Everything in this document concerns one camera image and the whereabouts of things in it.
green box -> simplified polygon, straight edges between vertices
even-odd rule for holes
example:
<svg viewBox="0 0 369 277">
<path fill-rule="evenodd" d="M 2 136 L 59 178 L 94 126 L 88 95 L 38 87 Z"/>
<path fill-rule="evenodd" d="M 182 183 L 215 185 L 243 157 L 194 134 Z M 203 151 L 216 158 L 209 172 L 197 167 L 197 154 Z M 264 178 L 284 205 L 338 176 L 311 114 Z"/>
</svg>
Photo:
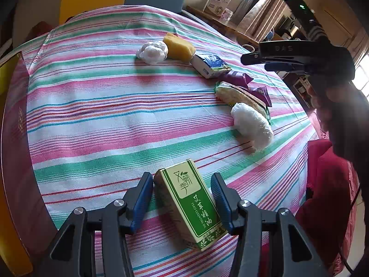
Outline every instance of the green box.
<svg viewBox="0 0 369 277">
<path fill-rule="evenodd" d="M 158 170 L 154 183 L 188 246 L 204 251 L 227 233 L 191 159 Z"/>
</svg>

striped tablecloth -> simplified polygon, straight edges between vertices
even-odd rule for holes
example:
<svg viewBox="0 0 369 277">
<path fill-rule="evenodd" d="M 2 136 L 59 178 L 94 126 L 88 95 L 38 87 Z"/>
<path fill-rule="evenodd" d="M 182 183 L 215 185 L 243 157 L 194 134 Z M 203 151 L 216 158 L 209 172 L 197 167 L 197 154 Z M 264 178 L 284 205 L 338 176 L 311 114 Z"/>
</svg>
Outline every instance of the striped tablecloth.
<svg viewBox="0 0 369 277">
<path fill-rule="evenodd" d="M 272 144 L 252 153 L 233 127 L 231 108 L 216 100 L 215 81 L 191 65 L 149 66 L 135 58 L 142 44 L 167 32 L 246 72 L 251 86 L 267 86 Z M 296 212 L 304 200 L 307 141 L 317 138 L 315 130 L 283 81 L 263 65 L 242 66 L 246 50 L 220 34 L 160 9 L 116 6 L 75 16 L 19 50 L 30 73 L 31 159 L 58 228 L 75 207 L 104 207 L 144 171 L 188 158 L 208 186 L 221 172 L 241 198 L 263 209 Z M 127 241 L 135 276 L 227 276 L 237 237 L 227 235 L 203 253 L 185 248 L 154 195 L 141 229 Z M 95 244 L 102 275 L 100 234 Z"/>
</svg>

maroon panel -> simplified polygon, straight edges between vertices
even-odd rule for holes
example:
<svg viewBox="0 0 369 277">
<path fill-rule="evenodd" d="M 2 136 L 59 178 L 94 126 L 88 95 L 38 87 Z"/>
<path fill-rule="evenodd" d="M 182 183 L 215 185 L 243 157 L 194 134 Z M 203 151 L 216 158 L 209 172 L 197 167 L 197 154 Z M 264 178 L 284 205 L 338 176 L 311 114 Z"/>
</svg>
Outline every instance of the maroon panel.
<svg viewBox="0 0 369 277">
<path fill-rule="evenodd" d="M 31 260 L 39 256 L 57 229 L 40 194 L 28 148 L 26 109 L 29 74 L 23 57 L 14 70 L 1 131 L 1 168 L 15 228 Z"/>
</svg>

yellow sponge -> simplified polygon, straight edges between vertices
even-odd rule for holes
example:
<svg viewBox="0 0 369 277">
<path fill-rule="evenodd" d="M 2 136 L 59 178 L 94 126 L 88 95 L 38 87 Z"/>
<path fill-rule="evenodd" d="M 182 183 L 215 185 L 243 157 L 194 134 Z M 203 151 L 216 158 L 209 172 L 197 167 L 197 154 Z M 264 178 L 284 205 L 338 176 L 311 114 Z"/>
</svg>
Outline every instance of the yellow sponge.
<svg viewBox="0 0 369 277">
<path fill-rule="evenodd" d="M 184 63 L 189 63 L 196 52 L 193 44 L 172 33 L 167 33 L 163 42 L 168 46 L 168 58 L 179 59 Z"/>
</svg>

box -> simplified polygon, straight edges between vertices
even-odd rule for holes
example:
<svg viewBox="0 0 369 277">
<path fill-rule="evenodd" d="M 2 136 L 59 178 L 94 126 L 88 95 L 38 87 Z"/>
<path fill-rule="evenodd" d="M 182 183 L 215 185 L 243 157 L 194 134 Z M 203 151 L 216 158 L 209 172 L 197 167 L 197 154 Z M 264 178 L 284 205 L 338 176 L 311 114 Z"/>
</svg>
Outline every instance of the box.
<svg viewBox="0 0 369 277">
<path fill-rule="evenodd" d="M 154 183 L 189 247 L 204 251 L 227 233 L 213 196 L 191 159 L 158 170 Z"/>
<path fill-rule="evenodd" d="M 208 0 L 203 11 L 220 17 L 230 1 L 231 0 Z"/>
<path fill-rule="evenodd" d="M 228 73 L 232 68 L 217 55 L 195 54 L 191 60 L 193 67 L 206 79 Z"/>
</svg>

